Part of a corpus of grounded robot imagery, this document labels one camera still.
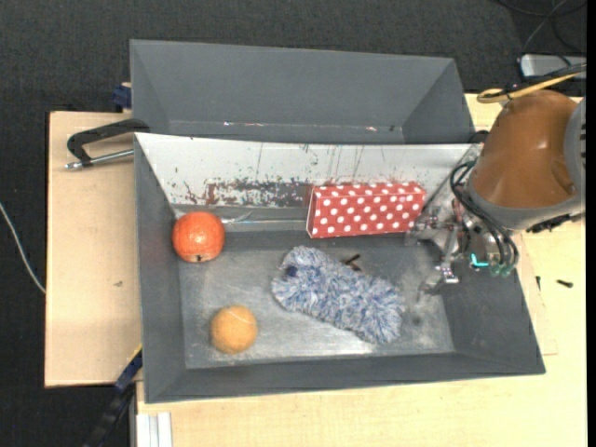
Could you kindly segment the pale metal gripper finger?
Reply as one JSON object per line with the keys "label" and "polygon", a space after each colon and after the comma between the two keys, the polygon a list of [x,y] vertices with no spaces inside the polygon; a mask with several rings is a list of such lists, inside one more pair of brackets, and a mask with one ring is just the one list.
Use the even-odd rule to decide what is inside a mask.
{"label": "pale metal gripper finger", "polygon": [[414,227],[404,236],[404,244],[413,246],[418,242],[432,242],[443,247],[454,226],[452,210],[445,208],[426,208],[416,219]]}
{"label": "pale metal gripper finger", "polygon": [[419,284],[416,301],[421,302],[429,296],[437,295],[444,285],[458,284],[459,277],[455,274],[454,267],[454,260],[441,260]]}

